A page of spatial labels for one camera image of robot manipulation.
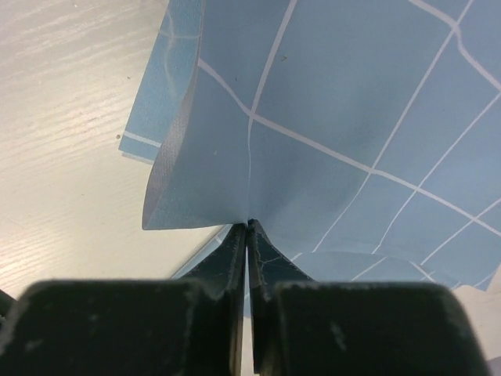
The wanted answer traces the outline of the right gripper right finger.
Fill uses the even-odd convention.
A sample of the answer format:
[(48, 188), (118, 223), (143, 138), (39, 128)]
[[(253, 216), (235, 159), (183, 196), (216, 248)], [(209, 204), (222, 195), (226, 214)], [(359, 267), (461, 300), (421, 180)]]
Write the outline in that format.
[(260, 375), (487, 375), (446, 287), (318, 282), (247, 227), (254, 371)]

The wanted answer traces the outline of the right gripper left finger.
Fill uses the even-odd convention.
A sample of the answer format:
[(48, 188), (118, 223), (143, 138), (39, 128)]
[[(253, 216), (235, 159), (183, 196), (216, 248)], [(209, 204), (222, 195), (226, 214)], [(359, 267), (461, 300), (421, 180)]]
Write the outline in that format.
[(4, 375), (238, 375), (246, 228), (174, 280), (46, 280), (1, 330)]

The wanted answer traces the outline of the blue checkered cloth napkin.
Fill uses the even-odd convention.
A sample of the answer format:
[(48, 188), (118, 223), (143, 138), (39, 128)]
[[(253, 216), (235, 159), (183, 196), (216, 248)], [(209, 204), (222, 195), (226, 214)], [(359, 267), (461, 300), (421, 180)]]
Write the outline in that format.
[(120, 150), (146, 230), (258, 220), (318, 280), (486, 290), (497, 1), (172, 1)]

